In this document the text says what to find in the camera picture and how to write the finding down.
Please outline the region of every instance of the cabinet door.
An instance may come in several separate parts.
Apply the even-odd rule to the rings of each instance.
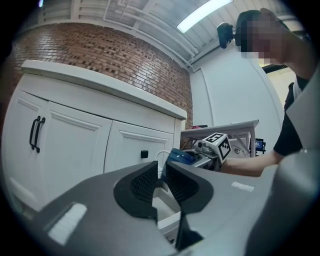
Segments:
[[[39,135],[39,169],[49,203],[79,182],[102,174],[112,121],[53,102]]]
[[[105,155],[104,172],[154,161],[161,150],[171,151],[174,135],[123,122],[113,121]],[[141,151],[148,151],[148,158],[141,158]],[[163,166],[168,154],[160,154]]]
[[[35,210],[39,210],[44,198],[41,173],[35,164],[38,153],[32,149],[29,140],[34,120],[43,117],[47,104],[43,99],[17,91],[10,101],[2,134],[2,160],[8,188]],[[36,121],[32,144],[37,125]]]

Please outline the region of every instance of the black shirt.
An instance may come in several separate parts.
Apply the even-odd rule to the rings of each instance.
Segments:
[[[301,77],[296,77],[297,84],[301,90],[303,90],[307,84],[308,80],[305,80]],[[297,152],[302,149],[302,144],[299,139],[299,136],[294,128],[292,122],[290,121],[287,115],[287,109],[294,102],[294,83],[292,82],[289,85],[289,92],[284,104],[284,119],[282,123],[282,129],[279,135],[279,138],[273,148],[275,152],[282,156],[287,156],[291,153]]]

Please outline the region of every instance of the black drawer knob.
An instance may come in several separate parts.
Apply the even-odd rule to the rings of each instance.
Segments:
[[[149,151],[148,150],[142,150],[141,151],[141,154],[140,154],[141,158],[148,158],[148,156],[149,156]]]

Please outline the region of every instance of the black cabinet handle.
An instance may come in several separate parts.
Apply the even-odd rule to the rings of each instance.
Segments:
[[[40,129],[40,125],[41,125],[41,124],[44,124],[45,121],[46,121],[46,119],[43,117],[42,120],[41,120],[40,122],[38,122],[38,126],[36,127],[36,131],[35,131],[34,147],[36,148],[36,151],[37,151],[38,153],[40,153],[40,148],[37,147],[39,129]]]
[[[32,137],[34,135],[35,124],[36,124],[36,122],[39,122],[39,121],[40,121],[40,115],[38,115],[38,117],[33,120],[33,123],[32,123],[32,126],[31,126],[29,144],[31,145],[32,150],[35,149],[35,145],[32,144]]]

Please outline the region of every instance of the exposed brick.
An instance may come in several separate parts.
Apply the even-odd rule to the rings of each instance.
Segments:
[[[143,89],[187,111],[192,127],[188,72],[149,43],[107,27],[84,23],[41,26],[20,34],[0,71],[0,129],[24,60],[43,60],[93,70]]]

